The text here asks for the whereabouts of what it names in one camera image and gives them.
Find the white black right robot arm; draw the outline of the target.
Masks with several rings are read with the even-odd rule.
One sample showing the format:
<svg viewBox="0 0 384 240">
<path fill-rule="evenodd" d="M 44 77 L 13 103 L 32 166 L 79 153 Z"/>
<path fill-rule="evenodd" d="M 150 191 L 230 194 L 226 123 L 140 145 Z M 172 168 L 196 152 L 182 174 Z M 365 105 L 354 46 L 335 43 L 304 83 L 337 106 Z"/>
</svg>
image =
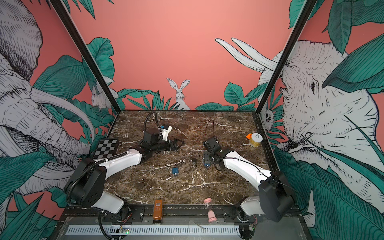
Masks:
<svg viewBox="0 0 384 240">
<path fill-rule="evenodd" d="M 216 136 L 203 141 L 203 146 L 214 164 L 234 171 L 258 190 L 257 196 L 246 197 L 235 205 L 240 221 L 261 216 L 277 223 L 296 204 L 294 190 L 281 171 L 263 169 L 234 149 L 221 147 Z"/>
</svg>

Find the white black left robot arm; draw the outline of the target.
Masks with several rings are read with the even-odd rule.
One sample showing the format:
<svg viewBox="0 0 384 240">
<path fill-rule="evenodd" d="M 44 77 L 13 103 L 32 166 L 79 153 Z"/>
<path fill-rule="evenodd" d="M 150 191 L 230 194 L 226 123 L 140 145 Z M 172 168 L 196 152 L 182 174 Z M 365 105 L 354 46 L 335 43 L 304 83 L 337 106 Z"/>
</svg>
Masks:
<svg viewBox="0 0 384 240">
<path fill-rule="evenodd" d="M 115 215 L 122 213 L 129 204 L 124 199 L 106 192 L 105 181 L 125 169 L 146 162 L 153 153 L 178 151 L 185 142 L 168 138 L 171 131 L 171 126 L 150 129 L 144 132 L 139 144 L 126 152 L 95 161 L 81 161 L 64 188 L 68 206 L 94 208 Z"/>
</svg>

